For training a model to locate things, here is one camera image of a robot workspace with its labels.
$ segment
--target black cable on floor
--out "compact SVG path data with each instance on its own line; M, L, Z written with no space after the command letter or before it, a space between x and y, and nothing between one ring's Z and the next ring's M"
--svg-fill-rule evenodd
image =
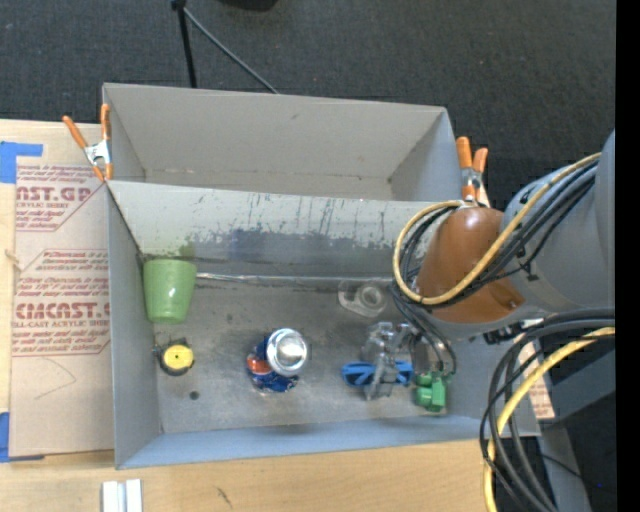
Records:
M191 53L191 43L189 41L189 31L185 18L186 0L171 0L171 8L178 13L178 23L180 24L180 34L182 35L182 46L184 47L185 58L187 59L187 69L189 71L189 84L193 89L198 88L196 81L196 70L193 65L193 54Z
M220 48L220 50L222 50L228 57L230 57L233 61L236 62L236 64L238 64L239 66L241 66L247 73L249 73L253 78L255 78L256 80L258 80L258 82L260 82L262 85L264 85L267 89L269 89L272 93L274 94L279 94L278 91L275 89L275 87L273 87L269 82L267 82L264 78L262 78L260 75L258 75L258 73L256 73L253 69L251 69L249 67L249 65L247 65L244 61L242 61L240 59L240 57L238 57L235 53L233 53L229 48L227 48L225 45L223 45L213 34L211 34L206 28L204 28L204 26L202 25L202 23L200 23L196 17L191 14L191 12L189 11L189 9L187 9L186 7L182 8L182 11L184 12L184 15L187 17L187 19L193 23L193 25L200 31L202 32L202 34L209 39L209 41L211 41L213 44L215 44L218 48Z

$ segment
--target gray bin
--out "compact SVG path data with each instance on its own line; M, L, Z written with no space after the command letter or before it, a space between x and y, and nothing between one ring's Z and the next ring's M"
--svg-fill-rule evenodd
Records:
M506 347L455 345L444 415L416 406L410 387L366 401L340 374L369 325L401 321L392 301L377 318L344 308L341 287L384 289L407 220L460 198L445 109L115 84L103 92L115 169L107 218L117 467L478 435ZM183 324L146 318L141 261L155 256L198 267ZM263 395L244 360L281 327L303 334L311 361L293 390ZM172 377L152 348L181 337L196 362ZM521 429L534 432L529 404L520 409Z

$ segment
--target cardboard sheet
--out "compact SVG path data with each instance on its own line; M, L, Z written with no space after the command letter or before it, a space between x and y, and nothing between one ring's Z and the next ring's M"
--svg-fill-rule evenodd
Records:
M63 123L2 121L0 140L42 148L15 160L9 455L111 448L106 187Z

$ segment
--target yellow cable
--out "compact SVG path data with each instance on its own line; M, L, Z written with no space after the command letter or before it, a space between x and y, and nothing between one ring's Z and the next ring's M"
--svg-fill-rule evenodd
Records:
M576 162L573 165L565 168L563 171L559 172L555 176L553 176L547 183L542 185L536 193L531 197L531 199L524 205L522 210L518 212L518 214L507 224L505 229L500 233L496 241L489 247L484 256L478 261L478 263L471 269L471 271L453 288L449 291L443 293L442 295L438 295L437 297L425 297L420 295L409 288L409 286L404 282L402 278L402 273L400 272L400 252L402 248L402 242L404 238L407 236L409 230L422 218L431 213L432 211L439 210L442 208L447 208L450 206L465 206L466 203L463 201L443 201L441 203L434 203L423 210L419 211L416 215L414 215L409 222L405 225L405 227L398 235L396 240L396 245L393 251L393 276L395 278L396 283L402 290L402 292L409 297L414 302L419 302L424 305L434 305L441 304L443 302L452 299L456 295L458 295L461 291L463 291L471 282L482 272L488 265L491 263L493 258L498 253L498 250L504 244L505 240L513 231L515 231L516 227L520 224L520 221L523 217L529 213L529 211L533 208L533 206L540 200L540 198L547 193L547 191L555 185L558 181L562 180L569 174L581 169L585 165L590 164L591 162L600 158L600 153L594 153L591 156L583 158L582 160Z
M585 338L580 340L572 341L564 345L563 347L556 350L553 354L551 354L547 359L545 359L540 366L538 366L534 371L532 371L529 376L518 386L516 391L513 393L511 398L507 401L502 412L498 416L498 420L496 423L498 434L502 434L505 425L509 421L509 418L513 415L518 404L522 401L524 396L527 394L529 389L533 386L533 384L542 377L549 369L560 361L570 356L574 352L590 345L594 341L586 339L591 336L610 336L615 335L616 330L614 327L604 327L602 329L598 329L589 333ZM491 461L495 459L496 449L493 439L489 440L489 444L487 447L489 458ZM493 495L493 482L492 482L493 470L489 463L485 463L484 473L483 473L483 488L484 488L484 497L485 497L485 505L489 512L498 512L498 508L496 506L495 497Z

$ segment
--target gray carpet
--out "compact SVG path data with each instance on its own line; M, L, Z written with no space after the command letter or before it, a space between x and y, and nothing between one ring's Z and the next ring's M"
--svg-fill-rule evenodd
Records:
M489 148L499 209L615 128L615 0L238 1L187 8L280 93L447 107L457 136ZM200 88L265 90L190 33ZM168 0L0 0L0 70L8 119L95 122L104 82L189 87ZM615 441L606 456L598 443L615 440L615 395L600 405L572 428L581 466L611 484ZM615 494L593 493L594 511L617 509Z

